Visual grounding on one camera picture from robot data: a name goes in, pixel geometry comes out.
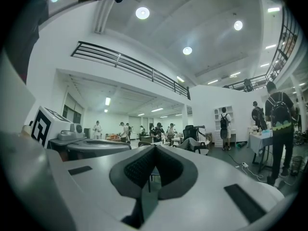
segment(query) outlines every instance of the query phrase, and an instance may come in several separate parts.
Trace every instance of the floor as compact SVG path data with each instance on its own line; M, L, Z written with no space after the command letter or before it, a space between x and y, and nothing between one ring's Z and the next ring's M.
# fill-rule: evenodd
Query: floor
M138 147L138 142L139 141L131 141L131 147L137 148ZM223 160L232 166L237 166L233 159L237 163L247 163L248 168L251 172L257 175L258 171L258 165L252 164L252 160L254 157L254 152L247 148L246 146L243 148L235 148L234 146L231 147L232 149L230 151L223 151L221 148L215 148L214 145L211 147L211 150L208 154L208 156ZM271 154L272 148L270 147L269 151L269 159L268 159L268 165L271 165L272 163L272 154ZM282 164L283 165L283 160L284 160L284 154L285 150L282 155ZM293 149L293 156L300 155L304 158L303 163L302 163L302 169L305 166L305 163L307 162L308 159L308 146L307 145L302 145L302 146L294 146ZM251 177L254 180L258 180L256 176L254 176L252 173L248 172L246 169L246 172L249 177ZM260 180L266 181L266 178L268 175L271 174L271 169L264 168L261 172L260 175L263 176L263 178L260 178ZM300 173L297 177L294 176L288 176L286 179L278 178L275 183L275 187L281 191L281 193L286 196L289 195L293 192L295 192L299 185L300 185L300 180L301 180L301 175ZM157 195L158 191L161 188L161 182L160 182L160 177L155 176L153 177L153 181L150 182L151 186L151 192L148 190L148 184L146 184L142 190L142 208L143 208L143 214L144 214L144 219L146 220L150 214L154 211L155 207L158 204L157 200Z

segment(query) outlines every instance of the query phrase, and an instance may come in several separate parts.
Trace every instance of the shorts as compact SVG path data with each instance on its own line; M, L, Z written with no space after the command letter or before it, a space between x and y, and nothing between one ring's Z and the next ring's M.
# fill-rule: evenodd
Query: shorts
M227 139L230 139L231 138L231 128L227 127L227 131L228 131Z

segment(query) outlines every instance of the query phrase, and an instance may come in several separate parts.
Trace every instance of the metal railing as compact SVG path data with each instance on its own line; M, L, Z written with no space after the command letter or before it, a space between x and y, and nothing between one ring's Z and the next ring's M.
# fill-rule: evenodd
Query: metal railing
M157 83L171 91L185 96L190 100L189 88L181 86L179 83L162 74L156 69L144 64L132 57L111 50L109 48L79 41L78 46L71 54L72 57L104 63L111 67L123 69Z
M296 44L298 33L299 24L292 15L291 11L288 8L283 7L282 28L278 45L266 74L239 81L224 87L243 91L252 91L265 87L269 81L273 81L278 76L287 63Z

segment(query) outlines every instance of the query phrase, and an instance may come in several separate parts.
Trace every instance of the pillar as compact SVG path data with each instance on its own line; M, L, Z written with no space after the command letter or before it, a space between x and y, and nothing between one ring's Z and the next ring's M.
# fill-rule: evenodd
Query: pillar
M187 105L184 104L182 107L182 123L183 129L188 125Z
M299 85L300 83L298 82L298 80L293 74L291 74L290 77L295 87L296 96L298 98L298 103L299 103L300 115L302 116L302 131L306 131L307 130L307 113L306 113L305 103L302 100L302 97L303 97L302 88L300 87Z

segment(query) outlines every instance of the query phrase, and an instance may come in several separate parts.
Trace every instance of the backpack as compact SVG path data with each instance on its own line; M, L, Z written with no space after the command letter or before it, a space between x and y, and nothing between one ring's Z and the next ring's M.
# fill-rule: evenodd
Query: backpack
M292 132L291 112L285 102L283 102L282 92L279 92L277 102L272 97L269 97L268 101L273 105L270 112L273 135Z
M225 116L222 116L222 114L221 114L220 128L227 128L227 127L228 127L229 121L228 121L228 119L227 119L227 115L228 115L228 114L226 114Z
M268 125L266 125L265 122L265 116L264 116L264 112L263 112L263 108L259 108L259 107L255 107L255 110L258 111L258 120L260 122L261 125L261 129L262 130L267 130L268 129Z

